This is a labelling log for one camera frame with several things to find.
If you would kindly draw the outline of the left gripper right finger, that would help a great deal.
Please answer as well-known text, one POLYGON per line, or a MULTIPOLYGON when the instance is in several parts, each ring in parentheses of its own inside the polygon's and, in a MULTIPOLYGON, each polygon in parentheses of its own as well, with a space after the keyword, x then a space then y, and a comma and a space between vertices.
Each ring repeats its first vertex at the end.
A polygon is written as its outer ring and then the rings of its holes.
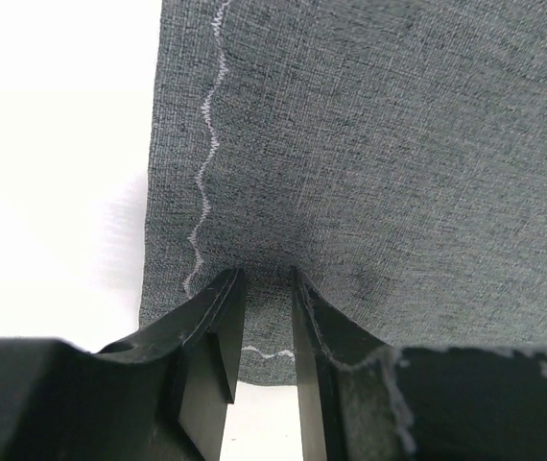
POLYGON ((547 348, 395 347, 292 296, 305 459, 547 460, 547 348))

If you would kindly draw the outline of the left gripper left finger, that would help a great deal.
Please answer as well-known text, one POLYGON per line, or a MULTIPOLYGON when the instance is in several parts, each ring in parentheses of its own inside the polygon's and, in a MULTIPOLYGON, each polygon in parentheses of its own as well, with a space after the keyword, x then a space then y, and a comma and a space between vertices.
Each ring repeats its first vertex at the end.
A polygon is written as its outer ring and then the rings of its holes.
POLYGON ((81 351, 0 338, 0 460, 216 460, 235 400, 244 271, 145 328, 81 351))

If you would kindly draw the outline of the grey cloth placemat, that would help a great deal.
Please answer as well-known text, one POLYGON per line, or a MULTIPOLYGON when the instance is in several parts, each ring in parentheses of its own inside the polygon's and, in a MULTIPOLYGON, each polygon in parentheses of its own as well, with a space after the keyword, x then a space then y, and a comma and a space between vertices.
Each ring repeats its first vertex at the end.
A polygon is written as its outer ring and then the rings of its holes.
POLYGON ((240 267, 240 377, 295 379, 290 272, 392 344, 547 345, 547 1, 166 1, 139 320, 240 267))

